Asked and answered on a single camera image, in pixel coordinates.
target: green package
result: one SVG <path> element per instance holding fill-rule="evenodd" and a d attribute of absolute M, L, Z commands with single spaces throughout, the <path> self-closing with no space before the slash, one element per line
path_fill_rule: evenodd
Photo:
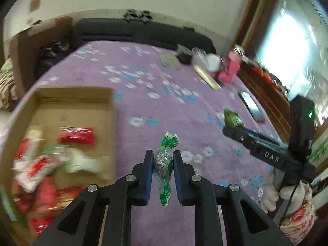
<path fill-rule="evenodd" d="M 173 159 L 169 150 L 179 145 L 179 137 L 166 132 L 154 160 L 153 173 L 157 178 L 159 199 L 162 206 L 167 206 L 171 197 L 170 180 L 173 170 Z"/>
<path fill-rule="evenodd" d="M 224 123 L 225 125 L 235 126 L 241 129 L 244 128 L 244 122 L 238 116 L 238 113 L 228 109 L 224 109 Z"/>

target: metal screw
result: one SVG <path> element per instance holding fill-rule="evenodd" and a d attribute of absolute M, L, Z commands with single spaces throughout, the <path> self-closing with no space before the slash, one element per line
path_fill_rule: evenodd
<path fill-rule="evenodd" d="M 200 181 L 202 179 L 202 177 L 200 176 L 200 175 L 193 175 L 192 177 L 191 177 L 191 180 L 192 181 Z"/>
<path fill-rule="evenodd" d="M 88 191 L 89 191 L 89 192 L 94 192 L 94 191 L 96 191 L 97 189 L 98 189 L 98 187 L 97 187 L 97 185 L 95 185 L 95 184 L 89 185 L 89 187 L 88 187 Z"/>
<path fill-rule="evenodd" d="M 238 191 L 239 190 L 239 186 L 237 184 L 231 184 L 229 186 L 230 190 L 232 191 Z"/>
<path fill-rule="evenodd" d="M 127 175 L 125 179 L 126 179 L 127 181 L 134 181 L 134 180 L 136 180 L 136 176 L 130 174 L 130 175 Z"/>

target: white wall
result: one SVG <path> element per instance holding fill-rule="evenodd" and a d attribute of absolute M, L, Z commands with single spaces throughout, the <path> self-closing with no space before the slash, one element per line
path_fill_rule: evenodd
<path fill-rule="evenodd" d="M 135 8 L 191 21 L 232 41 L 248 0 L 41 0 L 29 13 L 31 0 L 17 0 L 4 19 L 4 40 L 28 27 L 27 20 L 49 19 L 91 9 Z"/>

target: bed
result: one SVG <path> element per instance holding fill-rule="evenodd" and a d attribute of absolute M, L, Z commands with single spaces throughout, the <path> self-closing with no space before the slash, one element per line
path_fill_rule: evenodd
<path fill-rule="evenodd" d="M 214 91 L 193 70 L 162 65 L 161 54 L 175 52 L 134 42 L 93 41 L 77 49 L 53 66 L 19 103 L 10 122 L 29 94 L 40 85 L 92 85 L 115 89 L 116 178 L 142 162 L 147 149 L 156 152 L 163 135 L 177 133 L 177 147 L 183 161 L 197 174 L 215 184 L 239 184 L 259 203 L 270 169 L 250 156 L 239 143 L 224 137 L 223 110 L 238 112 L 245 127 L 278 139 L 265 111 L 258 102 L 265 122 L 258 124 L 238 96 L 249 90 L 235 76 L 231 83 Z M 146 207 L 132 210 L 131 245 L 193 245 L 195 212 L 178 203 L 174 179 L 168 207 L 162 207 L 157 183 L 153 180 Z"/>

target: plastic wrapper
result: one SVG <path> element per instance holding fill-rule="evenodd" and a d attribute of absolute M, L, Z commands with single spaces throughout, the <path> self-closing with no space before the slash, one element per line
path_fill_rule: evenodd
<path fill-rule="evenodd" d="M 31 126 L 22 140 L 14 158 L 13 169 L 17 172 L 22 170 L 35 158 L 43 141 L 42 126 Z"/>
<path fill-rule="evenodd" d="M 49 155 L 41 155 L 34 159 L 23 172 L 16 175 L 16 180 L 26 193 L 34 192 L 43 178 L 52 173 L 59 162 Z"/>
<path fill-rule="evenodd" d="M 67 146 L 63 144 L 55 144 L 44 150 L 42 154 L 51 155 L 52 158 L 58 160 L 61 164 L 68 162 Z"/>
<path fill-rule="evenodd" d="M 85 188 L 79 185 L 56 190 L 52 177 L 45 177 L 36 190 L 34 212 L 43 218 L 58 216 Z"/>
<path fill-rule="evenodd" d="M 209 66 L 206 52 L 199 48 L 192 48 L 191 50 L 193 65 L 198 65 L 199 67 L 206 69 Z"/>
<path fill-rule="evenodd" d="M 166 132 L 154 160 L 153 173 L 157 178 L 159 199 L 162 206 L 167 206 L 171 197 L 170 179 L 173 170 L 172 154 L 169 149 L 179 145 L 179 137 Z"/>
<path fill-rule="evenodd" d="M 244 122 L 238 116 L 237 112 L 224 109 L 224 123 L 225 125 L 235 126 L 237 128 L 244 128 Z"/>
<path fill-rule="evenodd" d="M 56 206 L 57 190 L 52 177 L 44 177 L 35 193 L 35 212 L 44 213 Z"/>
<path fill-rule="evenodd" d="M 96 173 L 102 179 L 110 179 L 110 159 L 109 156 L 93 158 L 86 156 L 83 151 L 75 148 L 69 148 L 68 163 L 65 166 L 68 173 L 74 173 L 79 170 Z"/>
<path fill-rule="evenodd" d="M 12 199 L 9 198 L 4 186 L 0 185 L 0 195 L 3 209 L 11 222 L 17 222 L 21 227 L 26 228 L 26 219 L 20 214 Z"/>
<path fill-rule="evenodd" d="M 11 190 L 14 204 L 21 214 L 26 214 L 34 203 L 34 193 L 26 193 L 19 183 L 15 180 Z"/>
<path fill-rule="evenodd" d="M 64 133 L 58 137 L 60 143 L 84 143 L 95 145 L 95 134 L 93 128 L 72 128 L 63 126 L 60 128 Z"/>
<path fill-rule="evenodd" d="M 55 217 L 46 218 L 46 219 L 35 219 L 30 218 L 30 225 L 34 228 L 37 234 L 42 233 L 55 219 Z"/>

